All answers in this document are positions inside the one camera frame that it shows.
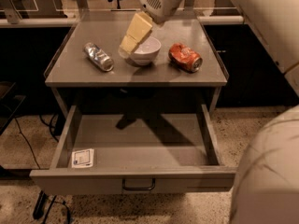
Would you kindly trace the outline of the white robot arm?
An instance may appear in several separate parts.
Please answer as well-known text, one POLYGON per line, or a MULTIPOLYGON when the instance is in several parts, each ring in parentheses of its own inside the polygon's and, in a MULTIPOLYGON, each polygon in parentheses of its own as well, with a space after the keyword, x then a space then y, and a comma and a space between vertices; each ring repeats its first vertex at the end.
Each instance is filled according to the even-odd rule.
POLYGON ((216 0, 254 34, 249 42, 232 26, 213 29, 228 50, 225 105, 287 105, 247 144, 233 185, 229 224, 299 224, 299 0, 216 0))

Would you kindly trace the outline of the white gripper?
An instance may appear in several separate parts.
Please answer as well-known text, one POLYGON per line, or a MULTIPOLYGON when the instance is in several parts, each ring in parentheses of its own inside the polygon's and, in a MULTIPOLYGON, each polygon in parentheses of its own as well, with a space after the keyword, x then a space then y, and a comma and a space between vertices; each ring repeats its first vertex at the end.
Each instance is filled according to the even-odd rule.
POLYGON ((140 0, 145 12, 137 12, 133 16, 119 46, 120 56, 127 59, 136 51, 143 40, 150 35, 153 21, 159 24, 169 20, 175 14, 180 2, 181 0, 140 0))

